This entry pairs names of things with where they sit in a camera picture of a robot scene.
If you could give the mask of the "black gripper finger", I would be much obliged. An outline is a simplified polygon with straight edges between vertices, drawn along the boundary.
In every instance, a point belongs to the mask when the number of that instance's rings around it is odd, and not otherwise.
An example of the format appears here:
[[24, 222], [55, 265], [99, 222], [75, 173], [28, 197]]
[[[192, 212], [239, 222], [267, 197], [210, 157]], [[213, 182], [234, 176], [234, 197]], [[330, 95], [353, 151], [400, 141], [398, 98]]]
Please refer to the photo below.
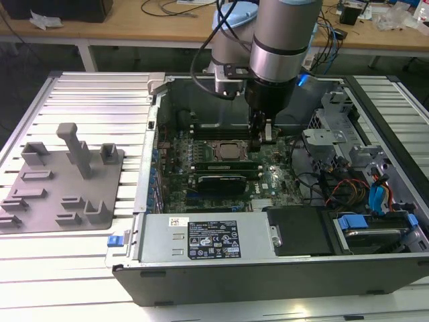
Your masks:
[[276, 130], [271, 119], [265, 120], [265, 129], [264, 129], [264, 143], [265, 144], [275, 144], [276, 143]]
[[261, 133], [265, 129], [265, 114], [253, 111], [249, 119], [249, 151], [258, 152], [261, 148]]

